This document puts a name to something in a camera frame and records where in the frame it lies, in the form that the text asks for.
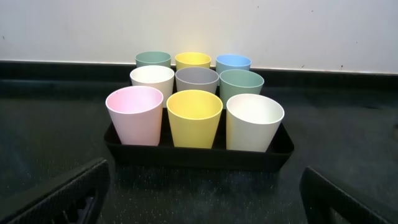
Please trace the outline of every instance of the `cup rim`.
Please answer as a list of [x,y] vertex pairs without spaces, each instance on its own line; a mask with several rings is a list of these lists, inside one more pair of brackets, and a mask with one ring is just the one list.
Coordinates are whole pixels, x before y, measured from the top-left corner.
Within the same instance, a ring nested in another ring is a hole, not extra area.
[[[209,58],[209,61],[206,61],[205,63],[185,63],[185,62],[182,62],[181,60],[177,60],[177,57],[179,55],[183,55],[183,54],[200,54],[200,55],[204,55],[204,56]],[[200,52],[182,52],[182,53],[177,54],[174,57],[174,59],[175,59],[176,62],[184,63],[185,65],[204,65],[204,64],[207,64],[207,63],[211,62],[211,57],[209,55],[204,54],[204,53],[200,53]]]
[[[144,53],[163,53],[163,54],[167,54],[167,55],[169,56],[169,58],[168,58],[167,60],[163,60],[163,61],[159,61],[159,62],[145,62],[145,61],[143,61],[143,60],[138,60],[138,59],[137,59],[137,56],[140,55],[140,54],[144,54]],[[136,61],[139,61],[139,62],[142,62],[142,63],[163,63],[163,62],[166,62],[166,61],[168,61],[168,60],[171,60],[171,59],[172,59],[172,56],[171,56],[169,53],[167,53],[167,52],[161,52],[161,51],[148,51],[148,52],[141,52],[141,53],[137,54],[136,57],[135,57],[135,59],[136,59]]]
[[[180,115],[174,113],[174,112],[169,108],[169,101],[170,101],[171,97],[173,97],[173,96],[175,96],[175,95],[177,95],[177,94],[184,93],[184,92],[186,92],[186,91],[199,91],[199,92],[204,92],[205,94],[211,94],[212,96],[214,96],[214,97],[216,97],[216,98],[218,99],[218,101],[219,101],[219,103],[220,103],[220,110],[219,110],[217,113],[215,113],[213,116],[209,116],[209,117],[206,117],[206,118],[198,118],[198,119],[195,119],[195,118],[186,118],[186,117],[183,117],[183,116],[180,116]],[[203,90],[183,90],[183,91],[176,92],[176,93],[174,93],[173,95],[171,95],[171,96],[167,99],[166,105],[167,105],[167,110],[168,110],[169,112],[171,112],[172,114],[174,114],[175,116],[178,116],[179,118],[182,118],[182,119],[188,119],[188,120],[191,120],[191,121],[202,121],[202,120],[214,118],[215,116],[219,115],[219,114],[222,112],[222,110],[223,110],[223,102],[222,102],[222,100],[221,100],[218,96],[216,96],[216,95],[214,95],[214,94],[212,94],[212,93],[209,93],[209,92],[207,92],[207,91],[203,91]]]
[[[151,88],[151,89],[153,89],[153,90],[155,90],[155,91],[157,91],[157,92],[160,93],[160,95],[162,96],[162,100],[161,100],[159,103],[157,103],[154,107],[151,107],[151,108],[149,108],[148,110],[140,111],[140,112],[136,112],[136,113],[125,113],[125,112],[120,112],[120,111],[117,111],[117,110],[112,109],[112,108],[108,105],[108,99],[109,99],[109,97],[110,97],[111,95],[113,95],[113,94],[116,94],[117,91],[124,90],[124,89],[127,89],[127,88]],[[162,104],[163,104],[163,100],[164,100],[163,93],[162,93],[160,90],[158,90],[158,89],[156,89],[156,88],[154,88],[154,87],[151,87],[151,86],[127,86],[127,87],[124,87],[124,88],[120,88],[120,89],[118,89],[118,90],[115,90],[115,91],[113,91],[111,94],[109,94],[109,96],[106,97],[105,106],[107,107],[108,110],[111,110],[111,111],[113,111],[113,112],[115,112],[115,113],[118,113],[118,114],[141,114],[141,113],[146,113],[146,112],[148,112],[148,111],[151,111],[151,110],[157,108],[159,105],[162,105]]]
[[[148,67],[149,67],[149,68],[162,67],[162,69],[166,69],[166,70],[168,70],[168,71],[171,71],[171,72],[173,73],[173,75],[172,75],[170,78],[166,79],[166,80],[163,80],[163,81],[161,81],[161,82],[154,82],[154,83],[142,82],[142,81],[139,81],[139,80],[137,80],[137,79],[135,79],[135,78],[132,77],[134,71],[136,71],[136,70],[139,71],[139,70],[143,70],[143,69],[148,69]],[[171,80],[174,76],[175,76],[174,70],[172,70],[172,69],[169,68],[169,67],[165,67],[165,66],[161,66],[161,65],[147,65],[147,66],[142,66],[142,67],[135,68],[135,69],[133,69],[133,70],[130,72],[130,79],[132,79],[132,80],[134,80],[134,81],[136,81],[136,82],[139,82],[139,83],[144,83],[144,84],[155,84],[155,83],[167,82],[167,81]]]
[[[233,70],[233,71],[249,72],[249,73],[255,74],[255,75],[259,76],[259,77],[262,79],[262,83],[261,83],[260,85],[256,85],[256,86],[239,86],[239,85],[235,85],[235,84],[232,84],[232,83],[230,83],[230,82],[227,82],[227,81],[223,80],[223,78],[221,77],[221,75],[222,75],[224,72],[228,72],[228,71],[232,71],[232,70]],[[229,70],[225,70],[225,71],[221,72],[221,73],[220,73],[220,80],[223,81],[223,82],[225,82],[225,83],[227,83],[227,84],[229,84],[229,85],[231,85],[231,86],[235,86],[235,87],[239,87],[239,88],[256,88],[256,87],[262,86],[262,85],[264,84],[264,78],[262,78],[261,75],[257,74],[256,72],[247,71],[247,70],[241,70],[241,69],[229,69]]]
[[[225,56],[225,55],[242,57],[242,58],[248,59],[248,60],[249,60],[249,63],[248,63],[247,65],[230,65],[230,64],[227,64],[227,63],[220,62],[220,61],[218,60],[218,57],[220,57],[220,56]],[[248,57],[246,57],[246,56],[243,56],[243,55],[238,55],[238,54],[222,54],[222,55],[219,55],[219,56],[217,56],[217,58],[216,58],[216,62],[221,63],[221,64],[223,64],[223,65],[230,66],[230,67],[244,67],[244,66],[251,65],[251,59],[250,59],[250,58],[248,58]]]
[[[213,73],[215,73],[215,74],[217,75],[217,79],[216,79],[215,81],[209,82],[209,83],[192,83],[192,82],[184,81],[184,80],[182,80],[181,78],[179,78],[179,77],[177,76],[177,73],[178,73],[179,71],[182,71],[182,70],[188,69],[188,68],[195,68],[195,69],[196,69],[196,68],[199,68],[199,69],[210,70],[210,71],[212,71]],[[188,84],[192,84],[192,85],[208,85],[208,84],[212,84],[212,83],[217,82],[217,81],[220,79],[220,76],[218,75],[218,73],[217,73],[216,71],[214,71],[214,70],[212,70],[212,69],[210,69],[210,68],[203,68],[203,67],[187,67],[187,68],[181,68],[180,70],[176,71],[176,72],[175,72],[175,78],[178,79],[178,80],[180,80],[181,82],[188,83]]]
[[[279,106],[279,107],[282,109],[282,116],[281,116],[278,120],[276,120],[276,121],[274,121],[274,122],[270,122],[270,123],[253,123],[253,122],[251,122],[251,121],[246,121],[245,119],[242,119],[242,118],[236,116],[234,113],[232,113],[232,111],[229,109],[229,106],[228,106],[228,105],[229,105],[229,102],[231,101],[231,99],[233,99],[233,98],[235,98],[235,97],[238,97],[238,96],[240,96],[240,95],[259,96],[259,97],[261,97],[261,98],[263,98],[263,99],[266,98],[266,99],[268,99],[268,100],[271,100],[272,102],[274,102],[277,106]],[[252,93],[242,93],[242,94],[238,94],[238,95],[232,96],[232,97],[231,97],[230,99],[228,99],[228,101],[226,102],[226,109],[227,109],[227,111],[229,111],[235,118],[238,118],[238,119],[240,119],[241,121],[244,121],[244,122],[247,122],[247,123],[257,124],[257,125],[275,124],[275,123],[278,123],[278,122],[282,121],[282,119],[285,117],[285,110],[284,110],[284,108],[283,108],[278,102],[276,102],[275,100],[273,100],[273,99],[271,99],[271,98],[269,98],[269,97],[262,96],[262,95],[257,95],[257,94],[252,94]]]

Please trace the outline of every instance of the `black table surface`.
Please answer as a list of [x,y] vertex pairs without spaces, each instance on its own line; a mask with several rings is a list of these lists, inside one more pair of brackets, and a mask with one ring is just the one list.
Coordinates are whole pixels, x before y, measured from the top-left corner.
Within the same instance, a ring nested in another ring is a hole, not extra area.
[[295,144],[271,174],[117,164],[103,141],[111,122],[104,100],[128,83],[84,85],[95,91],[0,95],[0,200],[103,157],[111,186],[98,223],[306,223],[306,166],[398,209],[397,92],[263,88],[284,107]]

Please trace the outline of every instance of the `yellow cup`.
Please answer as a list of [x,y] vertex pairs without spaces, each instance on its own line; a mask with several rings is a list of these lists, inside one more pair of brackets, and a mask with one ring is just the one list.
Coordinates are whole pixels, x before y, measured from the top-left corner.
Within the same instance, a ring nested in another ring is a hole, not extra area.
[[220,121],[223,102],[202,90],[174,93],[167,100],[175,147],[211,149]]
[[198,52],[180,53],[175,56],[177,70],[188,67],[210,68],[211,57]]

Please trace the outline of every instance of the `white wall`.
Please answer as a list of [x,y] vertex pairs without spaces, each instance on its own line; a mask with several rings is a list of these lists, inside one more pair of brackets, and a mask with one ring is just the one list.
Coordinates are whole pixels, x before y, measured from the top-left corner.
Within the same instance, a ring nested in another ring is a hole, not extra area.
[[0,0],[0,60],[134,63],[148,50],[199,51],[212,65],[235,53],[257,68],[398,73],[397,9],[396,0]]

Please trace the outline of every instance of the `pastel cup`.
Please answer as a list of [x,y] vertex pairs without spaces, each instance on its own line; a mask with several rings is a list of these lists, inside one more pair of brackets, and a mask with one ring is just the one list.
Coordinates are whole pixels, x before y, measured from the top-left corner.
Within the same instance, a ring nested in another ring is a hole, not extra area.
[[177,70],[188,67],[210,68],[211,57],[198,52],[185,52],[175,56]]
[[160,65],[148,65],[134,69],[130,73],[133,86],[150,86],[160,90],[163,94],[163,107],[166,108],[167,99],[173,93],[174,71]]
[[260,94],[264,79],[250,71],[232,69],[220,74],[220,98],[224,108],[226,102],[234,95],[243,93]]
[[218,74],[209,68],[190,67],[175,73],[177,91],[203,90],[215,94]]
[[160,65],[170,68],[172,57],[165,52],[143,52],[136,55],[136,65],[138,67],[147,65]]
[[265,152],[285,116],[283,107],[261,95],[240,94],[227,102],[226,148]]
[[222,109],[221,100],[207,91],[174,93],[167,100],[174,146],[211,149]]
[[221,74],[221,72],[231,69],[249,70],[250,65],[251,60],[242,55],[219,55],[216,59],[216,72]]
[[105,105],[122,144],[157,146],[163,94],[149,86],[129,86],[111,93]]

